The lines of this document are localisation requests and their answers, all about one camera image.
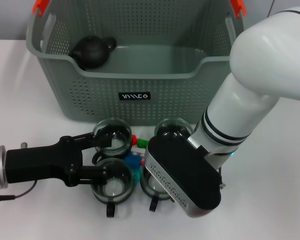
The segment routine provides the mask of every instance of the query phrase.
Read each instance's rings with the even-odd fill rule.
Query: gray plastic basket
[[[39,12],[27,48],[64,114],[87,122],[196,123],[230,73],[231,46],[243,31],[230,0],[50,0]],[[68,54],[88,35],[115,37],[118,48],[105,65],[83,71]],[[145,92],[150,99],[119,98]]]

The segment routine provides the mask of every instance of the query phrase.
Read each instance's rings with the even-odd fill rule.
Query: cable
[[[271,10],[272,10],[272,8],[273,8],[273,6],[274,6],[274,4],[275,4],[275,1],[276,1],[276,0],[273,0],[273,1],[272,1],[270,10],[269,10],[269,12],[268,12],[268,16],[266,16],[267,18],[270,16],[270,13],[271,13]]]
[[[15,196],[15,198],[18,199],[18,198],[21,198],[21,197],[23,197],[24,195],[30,193],[30,192],[32,191],[32,189],[34,189],[35,186],[37,185],[37,182],[38,182],[38,180],[35,180],[34,183],[33,183],[33,185],[28,189],[28,191],[25,191],[24,193]]]
[[[15,199],[23,197],[24,195],[30,193],[35,188],[35,186],[37,185],[37,182],[38,182],[38,180],[35,180],[33,185],[27,191],[25,191],[24,193],[22,193],[20,195],[0,195],[0,201],[15,200]]]

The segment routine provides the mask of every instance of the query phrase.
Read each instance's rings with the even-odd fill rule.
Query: black teapot
[[[75,45],[69,56],[82,70],[94,69],[108,60],[116,46],[117,41],[113,37],[86,36]]]

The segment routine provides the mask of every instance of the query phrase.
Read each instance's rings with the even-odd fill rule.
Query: small toy
[[[137,145],[138,138],[136,135],[132,135],[132,146]]]
[[[141,138],[139,138],[137,143],[136,143],[137,147],[140,148],[140,149],[146,149],[148,144],[149,144],[149,141],[143,140]]]
[[[143,158],[138,154],[129,153],[125,158],[124,161],[129,165],[133,172],[133,180],[134,184],[137,184],[140,181],[141,176],[141,164]]]
[[[132,153],[132,155],[139,155],[139,156],[141,156],[142,160],[141,160],[140,166],[145,165],[145,153],[146,153],[146,149],[144,149],[144,148],[138,148],[138,147],[134,147],[133,146],[131,148],[131,153]]]

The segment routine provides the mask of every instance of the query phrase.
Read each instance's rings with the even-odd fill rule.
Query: black cup holder handle
[[[151,203],[150,203],[150,207],[149,207],[149,211],[151,212],[155,212],[158,206],[158,202],[159,202],[159,197],[158,196],[153,196]]]
[[[93,165],[96,165],[97,162],[98,162],[98,159],[101,157],[101,153],[98,151],[95,153],[95,155],[93,155],[93,158],[92,158],[92,164]]]
[[[115,216],[116,206],[113,202],[108,202],[106,205],[106,217],[113,218]]]

